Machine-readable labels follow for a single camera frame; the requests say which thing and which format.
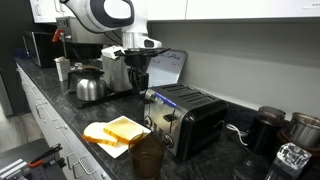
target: granite countertop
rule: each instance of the granite countertop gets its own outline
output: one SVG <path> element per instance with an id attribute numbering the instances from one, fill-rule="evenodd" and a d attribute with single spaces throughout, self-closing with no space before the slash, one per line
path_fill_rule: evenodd
<path id="1" fill-rule="evenodd" d="M 81 134 L 92 122 L 109 122 L 122 115 L 142 124 L 144 105 L 134 97 L 125 97 L 84 109 L 76 109 L 65 98 L 67 82 L 60 82 L 56 68 L 42 69 L 31 60 L 16 59 L 18 64 L 40 89 L 49 103 L 96 158 L 102 168 L 114 179 L 135 179 L 130 170 L 128 153 L 113 159 L 97 144 L 82 140 Z M 247 130 L 255 111 L 229 104 L 226 121 Z M 233 179 L 233 170 L 250 154 L 240 145 L 234 132 L 224 129 L 218 142 L 188 161 L 178 161 L 169 151 L 165 152 L 159 179 Z M 264 177 L 265 170 L 256 171 Z"/>

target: white wall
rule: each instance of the white wall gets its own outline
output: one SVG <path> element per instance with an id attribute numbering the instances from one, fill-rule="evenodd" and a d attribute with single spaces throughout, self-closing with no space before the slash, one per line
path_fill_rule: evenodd
<path id="1" fill-rule="evenodd" d="M 320 117 L 320 23 L 152 23 L 152 38 L 185 50 L 180 81 L 258 109 Z"/>

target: toast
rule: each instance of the toast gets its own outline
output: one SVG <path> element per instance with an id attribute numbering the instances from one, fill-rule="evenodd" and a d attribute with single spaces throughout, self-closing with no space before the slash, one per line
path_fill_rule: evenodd
<path id="1" fill-rule="evenodd" d="M 118 140 L 103 132 L 103 128 L 108 123 L 105 122 L 94 122 L 91 123 L 83 132 L 82 138 L 85 141 L 91 143 L 108 144 L 111 146 L 117 146 Z"/>
<path id="2" fill-rule="evenodd" d="M 128 120 L 126 117 L 120 117 L 108 123 L 103 131 L 125 144 L 129 144 L 133 137 L 143 133 L 139 124 Z"/>

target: upper cabinet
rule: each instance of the upper cabinet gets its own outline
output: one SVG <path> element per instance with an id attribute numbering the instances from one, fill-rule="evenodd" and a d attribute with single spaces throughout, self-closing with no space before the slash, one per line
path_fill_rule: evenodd
<path id="1" fill-rule="evenodd" d="M 319 17 L 318 0 L 188 0 L 186 19 Z"/>
<path id="2" fill-rule="evenodd" d="M 55 18 L 61 16 L 55 10 L 53 0 L 30 0 L 33 19 L 36 23 L 51 23 L 55 22 Z"/>
<path id="3" fill-rule="evenodd" d="M 74 16 L 59 0 L 30 0 L 35 23 L 56 23 L 57 17 Z"/>
<path id="4" fill-rule="evenodd" d="M 36 23 L 73 16 L 59 0 L 30 0 Z M 319 0 L 147 0 L 149 21 L 320 17 Z"/>
<path id="5" fill-rule="evenodd" d="M 149 21 L 184 20 L 187 0 L 147 0 L 147 7 Z"/>

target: whiteboard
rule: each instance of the whiteboard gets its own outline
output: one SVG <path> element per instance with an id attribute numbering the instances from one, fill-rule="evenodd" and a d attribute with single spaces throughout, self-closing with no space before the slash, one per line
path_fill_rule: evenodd
<path id="1" fill-rule="evenodd" d="M 151 58 L 147 68 L 149 87 L 177 83 L 186 58 L 187 53 L 180 50 L 169 50 Z"/>

